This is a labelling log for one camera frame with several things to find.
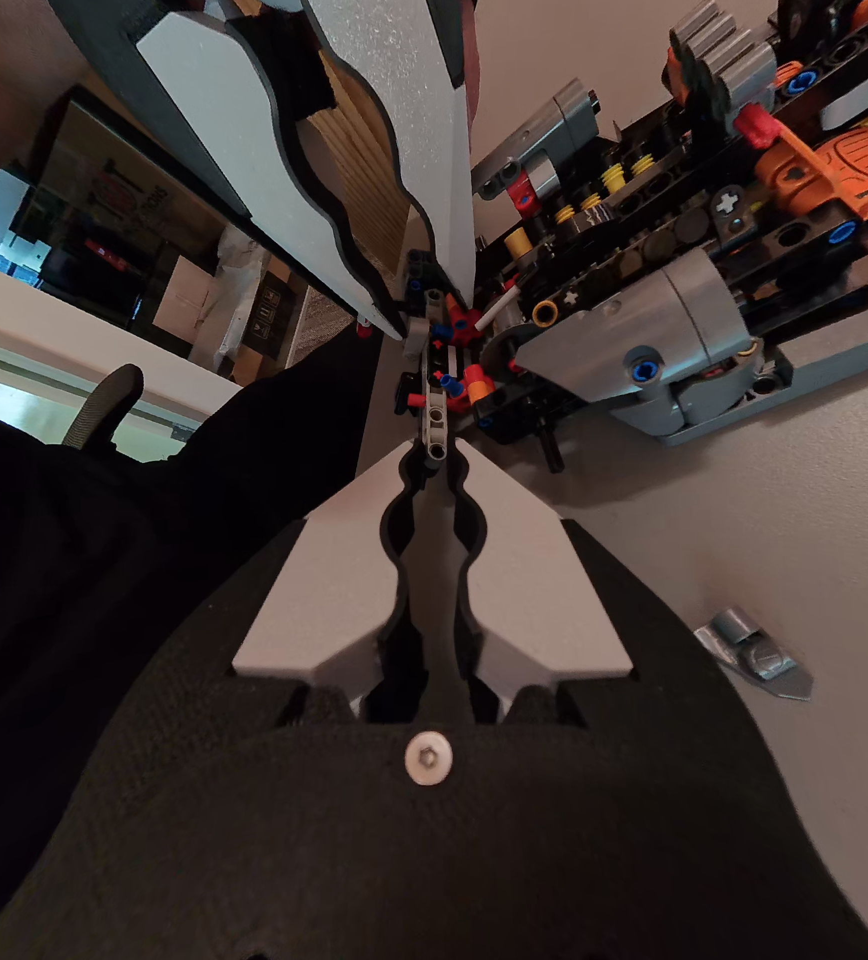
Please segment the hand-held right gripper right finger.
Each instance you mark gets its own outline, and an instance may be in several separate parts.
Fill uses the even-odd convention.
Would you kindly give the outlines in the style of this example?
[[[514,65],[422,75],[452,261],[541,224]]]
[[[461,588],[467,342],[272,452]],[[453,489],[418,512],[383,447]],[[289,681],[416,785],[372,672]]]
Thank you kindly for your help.
[[[455,651],[476,709],[507,710],[529,688],[628,677],[632,660],[560,515],[464,439],[452,492],[466,552]]]

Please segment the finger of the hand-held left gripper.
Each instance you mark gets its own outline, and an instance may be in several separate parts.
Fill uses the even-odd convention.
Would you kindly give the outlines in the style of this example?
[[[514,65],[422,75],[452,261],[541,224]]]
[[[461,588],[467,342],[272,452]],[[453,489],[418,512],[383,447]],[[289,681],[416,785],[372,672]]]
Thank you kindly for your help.
[[[368,94],[394,175],[463,306],[475,282],[463,17],[454,2],[303,2],[331,59]]]
[[[352,314],[403,339],[386,282],[307,159],[289,107],[290,80],[262,32],[247,18],[172,11],[137,50],[274,251]]]

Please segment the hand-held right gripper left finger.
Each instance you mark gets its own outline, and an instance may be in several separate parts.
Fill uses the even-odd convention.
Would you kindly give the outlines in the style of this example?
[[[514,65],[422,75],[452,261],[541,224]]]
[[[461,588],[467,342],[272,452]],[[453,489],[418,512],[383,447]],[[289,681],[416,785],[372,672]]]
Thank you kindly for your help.
[[[378,640],[398,586],[381,523],[412,448],[404,441],[307,515],[233,658],[237,675],[337,688],[349,701],[379,684]]]

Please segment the light grey lego beam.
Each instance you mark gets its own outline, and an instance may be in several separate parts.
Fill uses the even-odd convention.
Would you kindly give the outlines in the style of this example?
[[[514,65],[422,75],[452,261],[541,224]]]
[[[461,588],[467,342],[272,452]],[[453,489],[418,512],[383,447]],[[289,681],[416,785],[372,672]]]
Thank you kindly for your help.
[[[447,394],[440,386],[432,386],[434,371],[432,357],[433,333],[428,332],[427,341],[420,356],[419,373],[425,405],[421,411],[420,437],[425,447],[425,463],[436,472],[445,462],[449,445],[449,422]]]

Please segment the multicoloured lego vehicle model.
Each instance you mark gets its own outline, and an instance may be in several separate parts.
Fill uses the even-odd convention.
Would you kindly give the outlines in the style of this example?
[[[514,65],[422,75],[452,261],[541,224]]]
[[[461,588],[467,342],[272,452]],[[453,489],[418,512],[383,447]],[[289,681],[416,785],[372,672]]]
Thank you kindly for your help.
[[[868,2],[754,29],[698,2],[661,82],[610,137],[573,80],[474,168],[520,223],[478,252],[472,307],[408,252],[393,412],[420,439],[429,331],[449,437],[535,437],[554,474],[586,406],[673,447],[868,370]]]

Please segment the small grey lego piece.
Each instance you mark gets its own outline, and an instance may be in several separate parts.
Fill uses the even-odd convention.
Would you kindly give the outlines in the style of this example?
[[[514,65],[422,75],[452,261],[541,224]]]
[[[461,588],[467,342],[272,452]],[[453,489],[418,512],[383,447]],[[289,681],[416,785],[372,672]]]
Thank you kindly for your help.
[[[719,666],[785,700],[810,702],[814,678],[739,606],[716,613],[693,636]]]

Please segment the wooden slatted panel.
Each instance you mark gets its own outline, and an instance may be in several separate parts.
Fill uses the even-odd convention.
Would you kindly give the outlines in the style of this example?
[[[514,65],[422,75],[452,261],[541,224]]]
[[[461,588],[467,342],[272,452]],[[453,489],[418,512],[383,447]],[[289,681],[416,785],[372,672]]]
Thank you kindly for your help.
[[[392,144],[379,107],[360,82],[319,51],[335,105],[316,113],[344,187],[344,205],[355,241],[392,289],[408,230],[418,215],[398,184]]]

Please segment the black glossy cabinet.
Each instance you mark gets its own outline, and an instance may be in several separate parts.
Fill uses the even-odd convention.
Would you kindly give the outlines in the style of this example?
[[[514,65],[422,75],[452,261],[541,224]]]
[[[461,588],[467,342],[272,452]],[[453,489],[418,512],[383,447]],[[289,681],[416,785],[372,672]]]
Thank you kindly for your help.
[[[152,321],[179,256],[214,275],[228,225],[258,240],[145,159],[118,133],[118,120],[137,132],[82,85],[51,108],[24,169],[31,190],[11,229],[47,248],[36,267],[45,292],[231,379],[236,357],[219,356],[219,343],[198,341],[185,353]]]

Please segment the clear plastic bag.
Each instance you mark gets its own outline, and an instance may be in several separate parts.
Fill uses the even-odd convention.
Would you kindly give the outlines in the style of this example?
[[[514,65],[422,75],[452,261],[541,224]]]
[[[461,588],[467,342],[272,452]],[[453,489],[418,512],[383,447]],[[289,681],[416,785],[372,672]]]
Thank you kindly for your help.
[[[233,361],[261,281],[268,272],[271,254],[234,224],[224,229],[218,254],[215,313],[221,322],[222,339],[217,354]]]

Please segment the plain cardboard box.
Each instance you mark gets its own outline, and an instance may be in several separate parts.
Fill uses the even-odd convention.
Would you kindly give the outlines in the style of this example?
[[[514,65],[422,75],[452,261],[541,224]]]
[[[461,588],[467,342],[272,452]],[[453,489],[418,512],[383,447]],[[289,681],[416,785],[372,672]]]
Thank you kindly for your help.
[[[234,312],[235,270],[221,266],[215,274],[180,255],[167,282],[152,324],[180,342],[188,354],[198,341],[223,342]]]

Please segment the person's black trouser leg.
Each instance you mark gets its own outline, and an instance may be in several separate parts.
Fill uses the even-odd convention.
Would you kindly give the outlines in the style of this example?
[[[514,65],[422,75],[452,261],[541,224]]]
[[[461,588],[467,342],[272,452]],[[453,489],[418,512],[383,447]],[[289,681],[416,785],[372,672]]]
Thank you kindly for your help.
[[[381,342],[348,325],[161,462],[0,422],[0,910],[151,657],[353,478]]]

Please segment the cardboard box with black label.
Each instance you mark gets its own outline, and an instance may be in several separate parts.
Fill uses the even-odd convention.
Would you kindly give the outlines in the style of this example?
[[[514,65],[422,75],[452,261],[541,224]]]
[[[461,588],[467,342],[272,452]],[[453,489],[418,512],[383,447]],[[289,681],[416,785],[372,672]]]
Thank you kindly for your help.
[[[231,379],[240,387],[272,378],[288,366],[308,283],[271,260],[251,307]]]

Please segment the white desk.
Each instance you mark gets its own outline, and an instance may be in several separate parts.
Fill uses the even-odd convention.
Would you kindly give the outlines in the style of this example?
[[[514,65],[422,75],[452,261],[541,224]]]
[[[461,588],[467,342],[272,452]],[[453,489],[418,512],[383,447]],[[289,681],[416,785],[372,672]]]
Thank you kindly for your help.
[[[0,421],[58,443],[95,387],[128,364],[144,391],[115,441],[139,460],[176,452],[240,390],[0,272]]]

